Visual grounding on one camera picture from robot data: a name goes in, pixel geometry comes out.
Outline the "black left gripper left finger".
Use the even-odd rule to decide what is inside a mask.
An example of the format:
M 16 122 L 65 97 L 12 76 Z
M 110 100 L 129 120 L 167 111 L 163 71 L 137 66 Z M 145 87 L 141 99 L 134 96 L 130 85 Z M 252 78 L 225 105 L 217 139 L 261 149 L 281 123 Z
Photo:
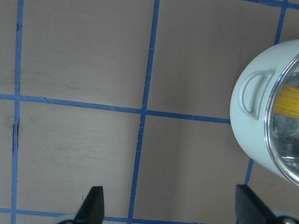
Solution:
M 104 219 L 102 186 L 93 186 L 74 218 L 75 224 L 101 224 Z

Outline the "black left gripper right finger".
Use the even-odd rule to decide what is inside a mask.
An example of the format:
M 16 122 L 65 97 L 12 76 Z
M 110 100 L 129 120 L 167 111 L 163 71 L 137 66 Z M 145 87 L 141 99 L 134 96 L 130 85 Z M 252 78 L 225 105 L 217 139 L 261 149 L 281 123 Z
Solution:
M 240 224 L 276 224 L 277 217 L 248 185 L 235 187 L 235 214 Z

